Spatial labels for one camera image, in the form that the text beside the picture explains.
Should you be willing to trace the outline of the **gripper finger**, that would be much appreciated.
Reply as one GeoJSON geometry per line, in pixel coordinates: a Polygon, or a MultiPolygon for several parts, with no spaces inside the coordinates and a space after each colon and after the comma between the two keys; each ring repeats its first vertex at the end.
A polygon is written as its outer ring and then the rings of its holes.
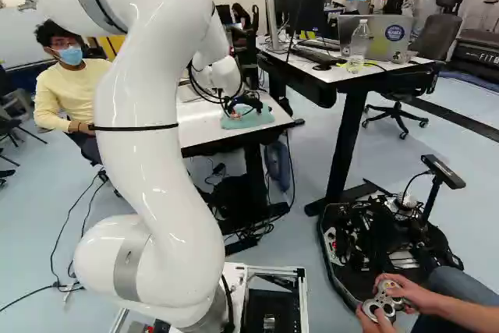
{"type": "Polygon", "coordinates": [[[241,119],[242,115],[235,110],[235,106],[241,104],[240,99],[227,99],[224,101],[224,113],[230,119],[241,119]]]}

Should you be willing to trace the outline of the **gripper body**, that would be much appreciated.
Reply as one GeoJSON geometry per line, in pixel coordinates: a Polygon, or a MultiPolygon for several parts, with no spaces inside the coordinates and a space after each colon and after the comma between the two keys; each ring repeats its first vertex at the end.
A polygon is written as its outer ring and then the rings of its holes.
{"type": "Polygon", "coordinates": [[[258,114],[261,114],[264,110],[265,103],[260,99],[260,95],[258,93],[246,92],[239,97],[239,102],[244,105],[248,105],[252,108],[252,110],[256,111],[258,114]]]}

